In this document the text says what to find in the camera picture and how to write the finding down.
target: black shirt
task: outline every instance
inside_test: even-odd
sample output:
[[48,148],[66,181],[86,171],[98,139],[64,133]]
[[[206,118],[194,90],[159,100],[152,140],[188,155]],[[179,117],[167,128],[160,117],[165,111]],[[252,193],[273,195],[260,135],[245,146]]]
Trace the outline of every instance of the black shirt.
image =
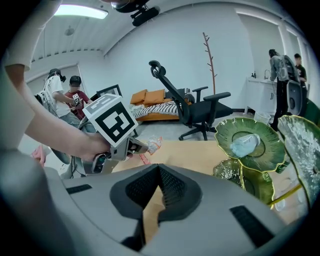
[[306,72],[306,69],[302,66],[302,65],[299,65],[299,66],[295,66],[296,69],[298,70],[298,73],[299,73],[299,76],[301,78],[304,78],[305,80],[307,80],[307,72]]

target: chair armrest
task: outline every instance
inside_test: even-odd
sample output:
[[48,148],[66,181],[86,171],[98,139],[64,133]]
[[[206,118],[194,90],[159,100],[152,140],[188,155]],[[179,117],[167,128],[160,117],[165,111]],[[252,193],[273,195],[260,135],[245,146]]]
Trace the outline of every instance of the chair armrest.
[[226,98],[229,96],[231,96],[230,92],[223,92],[223,93],[218,93],[218,94],[207,96],[207,97],[203,98],[203,100],[205,102],[211,102],[210,117],[209,117],[209,121],[208,121],[209,125],[212,125],[215,118],[216,118],[218,101],[220,99],[223,99],[223,98]]
[[196,102],[200,102],[201,91],[204,90],[204,89],[208,89],[208,86],[200,87],[198,89],[192,90],[194,93],[196,92]]
[[215,95],[204,97],[203,100],[205,102],[212,102],[212,101],[217,101],[217,100],[220,100],[220,99],[223,99],[223,98],[227,98],[227,97],[230,97],[230,96],[231,96],[230,92],[223,92],[223,93],[218,93],[218,94],[215,94]]

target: red shirt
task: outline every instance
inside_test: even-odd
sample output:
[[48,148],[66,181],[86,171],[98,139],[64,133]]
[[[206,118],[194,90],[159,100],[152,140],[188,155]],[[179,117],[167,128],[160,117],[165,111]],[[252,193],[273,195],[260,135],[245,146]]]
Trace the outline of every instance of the red shirt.
[[83,92],[83,91],[80,91],[80,90],[77,90],[75,92],[67,92],[65,93],[64,95],[67,96],[68,98],[71,98],[73,99],[73,96],[75,94],[78,94],[79,98],[82,99],[82,108],[81,109],[76,109],[74,111],[71,111],[73,114],[76,115],[77,118],[79,118],[79,120],[82,120],[84,117],[85,117],[85,113],[82,111],[84,109],[84,101],[85,103],[88,103],[88,101],[90,100],[88,98],[88,96]]

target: black pants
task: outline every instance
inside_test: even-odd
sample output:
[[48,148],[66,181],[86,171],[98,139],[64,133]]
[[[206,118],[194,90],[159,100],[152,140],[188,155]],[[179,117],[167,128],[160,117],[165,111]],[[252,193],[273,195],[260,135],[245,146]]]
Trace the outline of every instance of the black pants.
[[287,82],[277,80],[276,83],[276,112],[274,115],[271,128],[278,131],[278,118],[282,117],[288,112],[287,101]]

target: wooden table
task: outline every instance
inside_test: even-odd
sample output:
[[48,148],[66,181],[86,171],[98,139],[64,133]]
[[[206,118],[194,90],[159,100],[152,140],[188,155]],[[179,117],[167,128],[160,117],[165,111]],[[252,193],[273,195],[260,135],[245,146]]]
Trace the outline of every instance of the wooden table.
[[[167,164],[177,167],[190,169],[207,175],[212,175],[213,168],[222,160],[228,157],[217,146],[215,140],[211,141],[163,141],[161,148],[153,155],[146,153],[145,156],[152,164]],[[142,166],[144,163],[139,155],[134,155],[128,161],[120,162],[113,170],[119,172],[126,169]],[[275,186],[283,184],[288,179],[286,172],[282,174],[271,173],[271,178]],[[158,187],[151,198],[149,204],[143,211],[143,223],[146,241],[148,242],[158,230],[158,213],[165,209],[162,203],[162,192]],[[288,224],[297,219],[295,197],[293,194],[286,199],[289,210],[282,212],[276,211],[280,217]]]

